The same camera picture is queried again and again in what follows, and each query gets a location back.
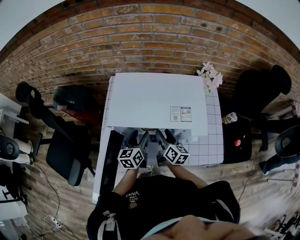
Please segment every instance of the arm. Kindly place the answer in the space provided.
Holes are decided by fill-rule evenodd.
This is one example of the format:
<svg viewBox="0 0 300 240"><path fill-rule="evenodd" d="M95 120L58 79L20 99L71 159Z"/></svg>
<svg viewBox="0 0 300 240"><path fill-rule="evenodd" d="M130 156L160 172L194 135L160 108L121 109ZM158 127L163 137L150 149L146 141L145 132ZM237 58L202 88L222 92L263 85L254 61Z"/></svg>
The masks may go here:
<svg viewBox="0 0 300 240"><path fill-rule="evenodd" d="M182 166L172 165L169 161L167 161L167 166L171 170L171 172L175 175L176 178L181 178L184 180L192 181L198 188L206 187L208 184L203 181L201 178L189 172L187 169Z"/></svg>
<svg viewBox="0 0 300 240"><path fill-rule="evenodd" d="M126 192L128 192L130 189L132 189L133 185L135 184L135 180L137 177L137 174L139 172L139 169L128 169L125 173L124 177L121 179L121 181L118 183L118 185L115 187L113 192L120 194L123 196Z"/></svg>

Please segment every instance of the white table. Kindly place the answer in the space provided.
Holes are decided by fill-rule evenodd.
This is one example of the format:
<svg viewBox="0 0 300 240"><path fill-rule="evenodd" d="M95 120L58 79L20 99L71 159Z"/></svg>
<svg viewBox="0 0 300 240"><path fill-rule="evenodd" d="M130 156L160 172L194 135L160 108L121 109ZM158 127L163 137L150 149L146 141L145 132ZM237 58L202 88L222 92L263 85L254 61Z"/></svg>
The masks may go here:
<svg viewBox="0 0 300 240"><path fill-rule="evenodd" d="M109 81L108 92L106 96L105 109L100 138L100 150L97 161L96 176L94 181L93 198L97 202L102 179L103 165L105 161L106 149L109 141L110 132L114 127L108 126L108 113L110 109L114 77ZM182 144L189 151L191 156L185 162L186 165L207 165L222 163L224 159L223 130L220 103L217 90L209 92L204 88L205 105L207 113L208 135L199 136L196 142L182 141Z"/></svg>
<svg viewBox="0 0 300 240"><path fill-rule="evenodd" d="M17 113L12 111L5 111L1 109L0 111L0 126L4 130L6 136L14 138L14 130L15 130L15 123L17 121L22 121L25 124L28 124L28 121L25 121L23 119L20 119L17 117ZM5 164L12 169L12 161L1 161L1 164ZM2 194L2 190L4 192L7 192L6 187L0 186L0 201L6 200L4 195ZM8 200L12 200L11 195L7 195ZM14 218L21 218L23 216L27 215L26 206L23 202L8 202L8 203L0 203L0 221L7 220L7 219L14 219Z"/></svg>

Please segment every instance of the black bag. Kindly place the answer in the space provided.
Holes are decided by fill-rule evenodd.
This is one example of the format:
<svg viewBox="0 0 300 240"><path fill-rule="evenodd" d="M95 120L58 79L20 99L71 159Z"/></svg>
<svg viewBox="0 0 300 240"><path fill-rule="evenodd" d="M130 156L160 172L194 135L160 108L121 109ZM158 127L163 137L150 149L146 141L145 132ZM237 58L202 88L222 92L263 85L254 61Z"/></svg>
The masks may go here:
<svg viewBox="0 0 300 240"><path fill-rule="evenodd" d="M79 86L60 87L53 96L53 105L58 110L70 109L75 113L83 113L91 100L87 88Z"/></svg>

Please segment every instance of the power strip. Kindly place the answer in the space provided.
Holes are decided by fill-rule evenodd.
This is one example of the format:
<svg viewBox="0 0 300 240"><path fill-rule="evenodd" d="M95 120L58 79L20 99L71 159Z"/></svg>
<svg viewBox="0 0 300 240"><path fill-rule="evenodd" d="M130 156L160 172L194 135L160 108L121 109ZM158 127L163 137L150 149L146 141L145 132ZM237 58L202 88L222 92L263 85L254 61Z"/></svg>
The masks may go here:
<svg viewBox="0 0 300 240"><path fill-rule="evenodd" d="M52 217L51 220L54 222L56 228L61 229L61 224L56 219Z"/></svg>

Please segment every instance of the brick wall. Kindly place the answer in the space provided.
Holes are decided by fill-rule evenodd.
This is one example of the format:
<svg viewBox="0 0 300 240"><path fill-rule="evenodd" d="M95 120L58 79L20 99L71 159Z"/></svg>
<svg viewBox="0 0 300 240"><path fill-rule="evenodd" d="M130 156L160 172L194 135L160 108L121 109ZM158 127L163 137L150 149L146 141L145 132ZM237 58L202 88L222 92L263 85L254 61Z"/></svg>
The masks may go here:
<svg viewBox="0 0 300 240"><path fill-rule="evenodd" d="M243 71L283 66L293 83L282 101L298 97L299 56L278 28L234 0L68 0L0 52L0 92L14 99L26 81L50 104L57 86L83 84L103 103L117 72L193 74L211 61L224 75L226 98Z"/></svg>

